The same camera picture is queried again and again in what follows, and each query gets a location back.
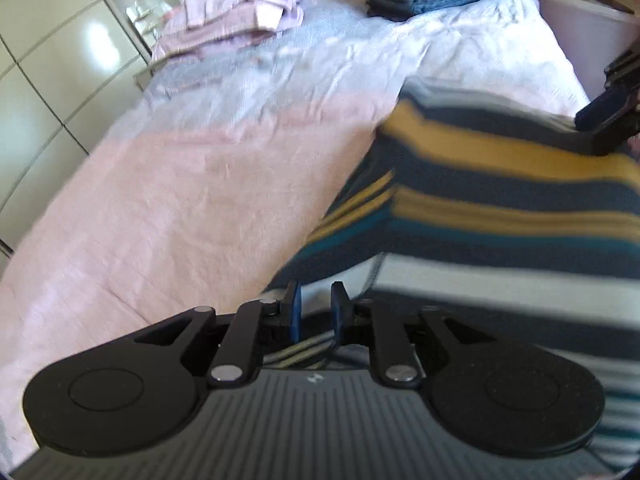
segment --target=black clamp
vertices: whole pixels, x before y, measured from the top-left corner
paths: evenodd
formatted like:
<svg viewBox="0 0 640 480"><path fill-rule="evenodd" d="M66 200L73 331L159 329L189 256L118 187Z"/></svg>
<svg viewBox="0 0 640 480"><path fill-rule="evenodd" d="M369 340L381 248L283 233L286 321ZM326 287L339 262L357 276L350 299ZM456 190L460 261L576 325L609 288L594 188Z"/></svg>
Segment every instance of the black clamp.
<svg viewBox="0 0 640 480"><path fill-rule="evenodd" d="M605 69L605 92L575 117L580 132L592 132L593 155L612 153L640 133L640 41Z"/></svg>
<svg viewBox="0 0 640 480"><path fill-rule="evenodd" d="M332 348L365 346L374 381L418 395L450 433L496 454L577 449L602 416L597 380L540 348L437 308L400 317L386 304L352 300L341 282L332 285L331 313L314 322L302 319L300 292L292 282L282 301L249 301L227 316L196 307L50 365L24 394L34 436L81 456L143 449L178 433L216 392L253 383L268 352L319 337Z"/></svg>

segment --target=white cabinet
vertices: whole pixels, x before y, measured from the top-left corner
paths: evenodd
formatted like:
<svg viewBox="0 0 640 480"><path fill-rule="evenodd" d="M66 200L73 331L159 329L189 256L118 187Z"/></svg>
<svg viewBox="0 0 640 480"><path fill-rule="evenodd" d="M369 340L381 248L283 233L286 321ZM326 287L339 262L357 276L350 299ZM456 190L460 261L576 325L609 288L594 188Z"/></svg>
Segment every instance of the white cabinet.
<svg viewBox="0 0 640 480"><path fill-rule="evenodd" d="M0 43L0 76L9 70L13 64L14 60L11 54L9 54L9 51Z"/></svg>
<svg viewBox="0 0 640 480"><path fill-rule="evenodd" d="M99 0L0 0L0 36L17 59L92 2Z"/></svg>
<svg viewBox="0 0 640 480"><path fill-rule="evenodd" d="M63 121L138 55L104 3L86 10L29 54L24 73Z"/></svg>
<svg viewBox="0 0 640 480"><path fill-rule="evenodd" d="M114 121L140 98L140 88L134 77L145 68L146 63L142 58L137 58L109 81L66 124L71 134L87 151L93 150Z"/></svg>
<svg viewBox="0 0 640 480"><path fill-rule="evenodd" d="M0 210L0 238L9 247L18 246L85 157L86 153L65 130L47 145Z"/></svg>
<svg viewBox="0 0 640 480"><path fill-rule="evenodd" d="M0 252L0 278L2 278L2 274L4 273L4 268L9 263L9 257L5 256L4 253Z"/></svg>
<svg viewBox="0 0 640 480"><path fill-rule="evenodd" d="M0 79L0 206L60 128L17 66Z"/></svg>
<svg viewBox="0 0 640 480"><path fill-rule="evenodd" d="M140 98L145 64L104 0L0 0L0 40L0 239L16 249Z"/></svg>

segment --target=black round pad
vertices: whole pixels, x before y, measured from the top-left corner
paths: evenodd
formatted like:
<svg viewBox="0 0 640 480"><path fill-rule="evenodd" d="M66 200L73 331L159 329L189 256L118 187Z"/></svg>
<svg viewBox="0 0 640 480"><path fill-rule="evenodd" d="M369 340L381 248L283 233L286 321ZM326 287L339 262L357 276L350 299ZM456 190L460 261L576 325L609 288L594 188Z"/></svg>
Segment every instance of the black round pad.
<svg viewBox="0 0 640 480"><path fill-rule="evenodd" d="M170 347L132 341L45 368L27 386L22 404L41 446L108 456L174 433L196 400L193 377Z"/></svg>
<svg viewBox="0 0 640 480"><path fill-rule="evenodd" d="M107 368L76 378L69 387L69 397L86 410L112 412L136 402L144 390L145 383L136 374Z"/></svg>
<svg viewBox="0 0 640 480"><path fill-rule="evenodd" d="M472 446L542 458L585 444L602 416L604 394L587 370L534 347L472 345L431 383L444 427Z"/></svg>

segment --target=bed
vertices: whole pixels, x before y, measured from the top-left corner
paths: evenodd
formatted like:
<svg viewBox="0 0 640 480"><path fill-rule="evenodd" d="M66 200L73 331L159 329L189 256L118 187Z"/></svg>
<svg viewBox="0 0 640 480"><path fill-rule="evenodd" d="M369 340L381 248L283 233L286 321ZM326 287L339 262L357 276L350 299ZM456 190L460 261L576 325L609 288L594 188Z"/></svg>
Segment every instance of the bed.
<svg viewBox="0 0 640 480"><path fill-rule="evenodd" d="M302 27L171 62L23 240L0 282L0 468L36 448L20 409L51 362L196 305L233 312L302 246L405 78L573 116L588 103L537 0L405 23L304 0Z"/></svg>

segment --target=teal stripe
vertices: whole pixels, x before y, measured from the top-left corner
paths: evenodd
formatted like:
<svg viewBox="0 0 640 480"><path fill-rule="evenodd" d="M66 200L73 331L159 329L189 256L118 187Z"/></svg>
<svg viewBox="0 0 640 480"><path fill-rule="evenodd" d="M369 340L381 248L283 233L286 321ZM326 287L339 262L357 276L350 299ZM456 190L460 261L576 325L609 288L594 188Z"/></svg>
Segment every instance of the teal stripe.
<svg viewBox="0 0 640 480"><path fill-rule="evenodd" d="M389 211L389 206L384 206L382 209L368 216L365 216L363 219L354 222L350 226L345 227L344 229L340 229L334 234L329 235L326 238L322 238L321 240L318 240L317 242L314 242L311 245L302 248L300 252L296 254L296 256L294 256L287 265L291 265L300 260L304 260L312 254L316 254L321 251L327 251L331 248L339 246L348 241L350 238L353 238L354 236L362 234L377 226L378 224L380 224L380 222L387 220L390 216L391 214Z"/></svg>
<svg viewBox="0 0 640 480"><path fill-rule="evenodd" d="M411 220L394 218L390 222L390 227L402 232L409 232L416 235L439 238L441 240L450 240L453 242L461 242L476 245L491 245L494 247L516 246L535 248L539 246L562 246L572 249L596 249L599 251L622 252L629 253L632 256L638 256L638 245L625 242L624 240L615 240L613 238L585 238L585 237L521 237L472 233L469 231L460 231L457 229L436 227L429 224L421 224Z"/></svg>
<svg viewBox="0 0 640 480"><path fill-rule="evenodd" d="M607 390L605 389L605 396L616 400L632 400L633 402L640 402L640 394L632 392L625 392L623 390Z"/></svg>
<svg viewBox="0 0 640 480"><path fill-rule="evenodd" d="M612 428L610 426L598 426L596 434L602 436L612 436L615 438L623 438L625 440L638 440L640 441L640 431L626 430L625 428Z"/></svg>

